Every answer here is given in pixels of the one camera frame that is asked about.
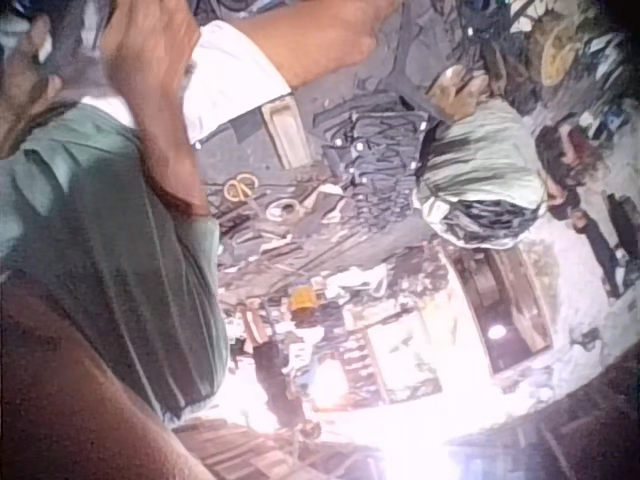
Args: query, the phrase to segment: white sleeve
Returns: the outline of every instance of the white sleeve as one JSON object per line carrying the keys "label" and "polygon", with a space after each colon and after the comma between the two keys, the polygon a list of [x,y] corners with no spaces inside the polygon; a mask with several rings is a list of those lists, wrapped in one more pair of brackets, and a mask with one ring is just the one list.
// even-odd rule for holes
{"label": "white sleeve", "polygon": [[[215,21],[201,29],[193,52],[195,65],[184,93],[184,115],[191,143],[221,124],[276,98],[291,89],[262,51],[228,23]],[[135,127],[133,116],[118,96],[87,96],[93,105],[120,123]]]}

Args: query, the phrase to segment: green shirt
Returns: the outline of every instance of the green shirt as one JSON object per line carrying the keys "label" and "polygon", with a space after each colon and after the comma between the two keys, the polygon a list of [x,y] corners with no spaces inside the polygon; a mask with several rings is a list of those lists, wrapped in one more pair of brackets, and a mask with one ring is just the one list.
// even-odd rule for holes
{"label": "green shirt", "polygon": [[44,284],[113,373],[168,425],[226,371],[213,219],[172,216],[133,130],[77,106],[0,161],[0,258]]}

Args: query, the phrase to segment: bright light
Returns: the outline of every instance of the bright light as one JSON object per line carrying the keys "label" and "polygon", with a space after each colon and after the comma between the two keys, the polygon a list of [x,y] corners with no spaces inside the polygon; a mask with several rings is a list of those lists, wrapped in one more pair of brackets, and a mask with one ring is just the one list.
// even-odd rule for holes
{"label": "bright light", "polygon": [[500,340],[507,334],[507,329],[504,325],[494,325],[489,329],[488,336],[491,340]]}
{"label": "bright light", "polygon": [[337,360],[323,362],[309,387],[309,394],[319,408],[337,405],[348,392],[347,377]]}

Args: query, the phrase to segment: metal tool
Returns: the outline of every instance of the metal tool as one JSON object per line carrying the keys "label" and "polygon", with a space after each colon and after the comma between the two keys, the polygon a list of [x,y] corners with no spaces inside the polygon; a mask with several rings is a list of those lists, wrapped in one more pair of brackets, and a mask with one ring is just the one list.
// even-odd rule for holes
{"label": "metal tool", "polygon": [[253,198],[259,186],[258,177],[251,173],[240,173],[224,184],[224,198],[231,203],[246,203],[260,218],[265,218],[265,212]]}

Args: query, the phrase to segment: standing person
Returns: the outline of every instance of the standing person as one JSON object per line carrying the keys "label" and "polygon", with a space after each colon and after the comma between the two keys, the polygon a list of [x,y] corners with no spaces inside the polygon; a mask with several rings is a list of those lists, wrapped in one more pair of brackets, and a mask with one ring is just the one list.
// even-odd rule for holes
{"label": "standing person", "polygon": [[283,369],[287,366],[278,343],[267,333],[257,312],[257,306],[241,305],[239,313],[245,326],[247,340],[253,347],[253,361],[258,383],[267,394],[267,406],[281,428],[300,429],[303,436],[320,436],[320,424],[308,421],[300,397],[293,394]]}
{"label": "standing person", "polygon": [[5,64],[3,478],[211,478],[166,428],[210,404],[228,358],[190,142],[363,60],[397,5],[315,0],[199,31],[183,0],[115,3],[102,52],[119,96],[35,128],[60,87],[32,63],[48,22]]}
{"label": "standing person", "polygon": [[618,257],[611,245],[609,245],[602,230],[600,230],[598,223],[587,212],[578,209],[571,213],[571,224],[577,234],[587,237],[593,255],[596,257],[600,268],[602,268],[609,286],[609,296],[615,299],[620,298],[620,285],[617,279]]}

